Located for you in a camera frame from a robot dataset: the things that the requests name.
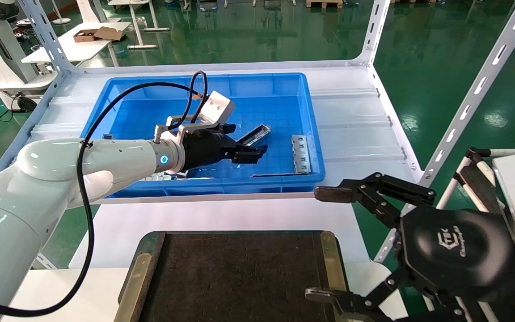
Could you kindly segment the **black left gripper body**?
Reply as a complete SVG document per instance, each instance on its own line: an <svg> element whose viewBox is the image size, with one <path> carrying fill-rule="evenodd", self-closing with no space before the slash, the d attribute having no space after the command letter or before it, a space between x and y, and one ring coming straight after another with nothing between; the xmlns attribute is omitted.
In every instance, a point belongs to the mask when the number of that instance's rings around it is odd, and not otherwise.
<svg viewBox="0 0 515 322"><path fill-rule="evenodd" d="M234 133L235 129L235 124L225 124L209 129L188 131L182 141L185 161L181 172L212 165L224 159L238 161L238 144L228 136Z"/></svg>

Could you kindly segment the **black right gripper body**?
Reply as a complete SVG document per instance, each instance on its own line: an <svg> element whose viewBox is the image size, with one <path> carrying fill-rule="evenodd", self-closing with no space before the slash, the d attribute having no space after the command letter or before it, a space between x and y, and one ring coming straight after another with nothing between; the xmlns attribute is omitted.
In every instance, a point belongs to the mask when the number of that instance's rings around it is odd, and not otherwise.
<svg viewBox="0 0 515 322"><path fill-rule="evenodd" d="M486 302L515 322L515 241L503 216L417 207L398 229L403 262L426 290Z"/></svg>

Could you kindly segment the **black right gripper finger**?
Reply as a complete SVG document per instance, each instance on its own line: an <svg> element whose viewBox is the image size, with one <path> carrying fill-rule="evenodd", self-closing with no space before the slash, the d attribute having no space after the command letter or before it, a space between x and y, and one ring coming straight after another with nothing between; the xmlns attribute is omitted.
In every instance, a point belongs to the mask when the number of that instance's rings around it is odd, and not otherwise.
<svg viewBox="0 0 515 322"><path fill-rule="evenodd" d="M389 277L363 297L349 291L328 291L321 288L307 288L304 292L309 301L327 302L333 305L338 315L345 319L361 322L393 322L381 309L380 304L393 294L403 283L413 281L414 274L405 267L399 267ZM464 310L456 304L427 313L396 319L396 322L465 322Z"/></svg>
<svg viewBox="0 0 515 322"><path fill-rule="evenodd" d="M414 206L432 205L437 196L432 189L381 173L344 179L338 186L317 186L313 195L321 202L359 203L390 229L399 228L401 211L385 199L387 196Z"/></svg>

